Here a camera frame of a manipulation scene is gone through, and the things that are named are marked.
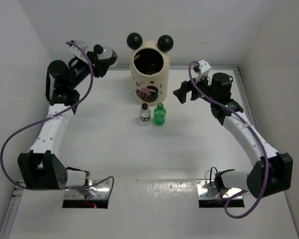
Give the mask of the black cap bottle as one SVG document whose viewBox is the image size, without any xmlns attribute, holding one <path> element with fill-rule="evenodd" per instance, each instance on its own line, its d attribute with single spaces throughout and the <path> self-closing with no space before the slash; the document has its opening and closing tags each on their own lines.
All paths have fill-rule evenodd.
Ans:
<svg viewBox="0 0 299 239">
<path fill-rule="evenodd" d="M 110 67 L 117 66 L 118 56 L 112 48 L 96 44 L 93 51 L 96 53 L 98 60 L 110 60 Z"/>
</svg>

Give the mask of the green plastic bottle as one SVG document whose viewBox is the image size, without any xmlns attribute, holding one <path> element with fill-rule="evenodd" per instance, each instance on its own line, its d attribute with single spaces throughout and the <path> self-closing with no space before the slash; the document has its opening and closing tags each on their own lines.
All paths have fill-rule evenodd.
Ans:
<svg viewBox="0 0 299 239">
<path fill-rule="evenodd" d="M 153 121 L 156 125 L 163 125 L 165 123 L 166 109 L 163 103 L 158 103 L 157 107 L 154 109 Z"/>
</svg>

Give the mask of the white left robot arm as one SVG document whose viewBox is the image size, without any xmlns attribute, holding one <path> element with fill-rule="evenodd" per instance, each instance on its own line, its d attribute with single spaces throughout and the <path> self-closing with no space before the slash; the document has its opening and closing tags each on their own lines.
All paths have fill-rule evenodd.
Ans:
<svg viewBox="0 0 299 239">
<path fill-rule="evenodd" d="M 87 53 L 92 63 L 74 57 L 68 64 L 61 60 L 51 62 L 46 74 L 46 98 L 49 101 L 48 121 L 27 153 L 18 157 L 24 183 L 30 190 L 86 189 L 87 171 L 65 167 L 58 154 L 66 127 L 76 114 L 80 94 L 76 87 L 87 77 L 104 77 L 117 61 L 117 54 Z"/>
</svg>

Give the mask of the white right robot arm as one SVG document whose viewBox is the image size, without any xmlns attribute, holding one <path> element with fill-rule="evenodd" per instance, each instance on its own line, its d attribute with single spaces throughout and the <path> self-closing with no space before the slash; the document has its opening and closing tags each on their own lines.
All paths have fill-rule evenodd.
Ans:
<svg viewBox="0 0 299 239">
<path fill-rule="evenodd" d="M 249 124 L 243 108 L 231 98 L 232 77 L 215 73 L 211 80 L 204 76 L 199 80 L 194 79 L 194 82 L 182 82 L 173 94 L 181 104 L 186 102 L 187 93 L 191 93 L 193 101 L 211 98 L 212 115 L 238 141 L 253 167 L 249 173 L 234 169 L 217 172 L 212 183 L 214 189 L 221 192 L 239 188 L 249 191 L 255 198 L 262 193 L 264 182 L 266 188 L 263 197 L 288 190 L 291 187 L 293 159 L 288 153 L 279 153 Z"/>
</svg>

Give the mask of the cream bin with black ears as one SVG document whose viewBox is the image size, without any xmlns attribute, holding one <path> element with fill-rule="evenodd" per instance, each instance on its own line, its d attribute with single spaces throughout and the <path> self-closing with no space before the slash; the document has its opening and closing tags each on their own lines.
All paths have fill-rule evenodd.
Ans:
<svg viewBox="0 0 299 239">
<path fill-rule="evenodd" d="M 162 35 L 156 41 L 143 41 L 139 33 L 127 36 L 127 46 L 132 50 L 130 73 L 133 95 L 140 104 L 155 107 L 167 98 L 170 56 L 174 47 L 170 35 Z"/>
</svg>

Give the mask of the blue label clear bottle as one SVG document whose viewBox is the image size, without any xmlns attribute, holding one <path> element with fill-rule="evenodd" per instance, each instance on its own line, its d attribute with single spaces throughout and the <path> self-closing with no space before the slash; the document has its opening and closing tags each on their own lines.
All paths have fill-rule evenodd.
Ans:
<svg viewBox="0 0 299 239">
<path fill-rule="evenodd" d="M 141 125 L 148 125 L 150 122 L 151 111 L 147 103 L 142 103 L 140 107 L 139 117 Z"/>
</svg>

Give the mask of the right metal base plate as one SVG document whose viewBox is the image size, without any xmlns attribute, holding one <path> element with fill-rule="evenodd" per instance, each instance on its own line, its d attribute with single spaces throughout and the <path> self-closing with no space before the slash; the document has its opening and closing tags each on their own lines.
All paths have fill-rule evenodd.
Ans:
<svg viewBox="0 0 299 239">
<path fill-rule="evenodd" d="M 225 189 L 218 192 L 214 180 L 201 179 L 196 180 L 197 194 L 200 200 L 220 200 L 232 197 L 234 194 L 241 192 L 239 188 Z"/>
</svg>

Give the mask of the metal base plate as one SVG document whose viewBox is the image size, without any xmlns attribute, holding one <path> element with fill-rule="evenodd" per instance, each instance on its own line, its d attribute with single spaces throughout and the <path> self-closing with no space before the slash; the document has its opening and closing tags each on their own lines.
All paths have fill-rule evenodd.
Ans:
<svg viewBox="0 0 299 239">
<path fill-rule="evenodd" d="M 64 200 L 84 200 L 86 197 L 88 200 L 106 200 L 108 198 L 112 180 L 106 180 L 102 183 L 97 183 L 97 180 L 88 180 L 88 185 L 97 184 L 94 187 L 90 187 L 86 190 L 66 189 L 64 193 Z"/>
<path fill-rule="evenodd" d="M 196 180 L 197 194 L 200 200 L 220 200 L 232 197 L 234 194 L 241 192 L 239 188 L 225 189 L 218 192 L 214 180 L 201 179 Z"/>
</svg>

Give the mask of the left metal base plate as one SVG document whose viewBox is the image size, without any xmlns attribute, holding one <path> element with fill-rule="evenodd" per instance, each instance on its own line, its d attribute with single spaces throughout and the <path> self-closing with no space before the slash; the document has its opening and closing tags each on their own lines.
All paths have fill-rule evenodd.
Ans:
<svg viewBox="0 0 299 239">
<path fill-rule="evenodd" d="M 102 183 L 97 183 L 97 180 L 88 180 L 88 185 L 97 184 L 94 187 L 90 187 L 86 190 L 66 189 L 64 193 L 64 200 L 84 200 L 86 197 L 88 200 L 106 200 L 108 198 L 112 180 L 106 180 Z"/>
</svg>

